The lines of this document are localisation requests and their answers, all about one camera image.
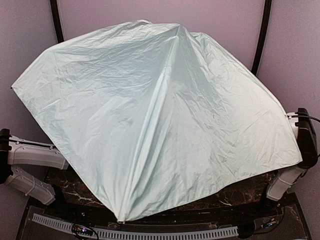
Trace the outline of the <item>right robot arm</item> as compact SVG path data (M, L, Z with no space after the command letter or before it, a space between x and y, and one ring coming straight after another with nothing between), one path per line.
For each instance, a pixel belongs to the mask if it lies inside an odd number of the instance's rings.
M287 114L291 125L301 161L293 166L282 168L269 183L265 197L271 201L279 201L300 178L314 167L319 158L317 134L313 122L319 122L316 117L309 115L306 108L300 107L296 112Z

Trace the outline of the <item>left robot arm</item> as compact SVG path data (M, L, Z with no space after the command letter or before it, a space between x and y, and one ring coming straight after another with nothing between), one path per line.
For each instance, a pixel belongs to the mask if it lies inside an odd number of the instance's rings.
M52 204L58 197L56 189L30 173L21 165L51 167L67 170L69 163L53 144L29 141L0 130L0 183L32 197L43 205Z

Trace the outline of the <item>mint green folding umbrella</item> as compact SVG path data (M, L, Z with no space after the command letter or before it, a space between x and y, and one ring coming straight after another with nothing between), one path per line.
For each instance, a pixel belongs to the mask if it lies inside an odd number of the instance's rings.
M302 161L277 98L177 23L136 20L56 44L12 89L123 223Z

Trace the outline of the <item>left black frame post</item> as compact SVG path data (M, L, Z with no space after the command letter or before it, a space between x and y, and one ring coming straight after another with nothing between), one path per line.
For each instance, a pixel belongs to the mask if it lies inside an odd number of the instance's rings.
M57 42L62 43L64 42L64 35L63 35L57 0L50 0L50 9L51 9L51 15L52 15Z

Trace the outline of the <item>right black frame post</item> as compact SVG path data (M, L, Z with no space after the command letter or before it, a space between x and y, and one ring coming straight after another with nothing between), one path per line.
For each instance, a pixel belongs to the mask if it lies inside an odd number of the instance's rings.
M265 0L264 1L264 7L263 7L263 14L262 14L262 20L261 20L261 25L260 25L260 32L258 36L258 42L255 50L255 55L251 67L251 72L255 76L258 73L259 66L261 63L262 55L263 55L263 50L265 46L265 41L267 37L267 32L268 32L268 26L269 26L269 20L270 20L270 15L271 15L271 9L272 9L272 0Z

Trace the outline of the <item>black frame post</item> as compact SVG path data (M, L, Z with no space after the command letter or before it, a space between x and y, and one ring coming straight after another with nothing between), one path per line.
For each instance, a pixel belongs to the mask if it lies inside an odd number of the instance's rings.
M269 26L269 20L270 20L270 15L271 15L271 9L272 9L272 0L265 0L264 1L264 7L263 7L263 14L262 14L262 20L261 20L261 25L260 25L260 32L258 36L258 42L255 50L255 55L251 67L251 72L255 76L258 73L259 66L261 63L262 55L263 55L263 50L265 46L265 41L267 37L267 32L268 32L268 26Z
M51 15L52 15L57 42L62 43L64 42L64 35L63 35L57 0L50 0L50 9L51 9Z

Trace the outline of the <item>black curved front rail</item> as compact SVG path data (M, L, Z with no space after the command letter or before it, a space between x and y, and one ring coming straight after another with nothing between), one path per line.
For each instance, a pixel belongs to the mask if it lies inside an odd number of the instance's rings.
M250 222L261 217L273 215L280 217L284 213L283 208L279 203L271 207L270 205L253 202L217 208L166 210L138 220L127 220L124 223L127 225L184 225L214 221ZM106 226L108 223L118 223L115 215L106 207L93 207L66 202L59 206L48 206L45 208L44 213L80 224Z

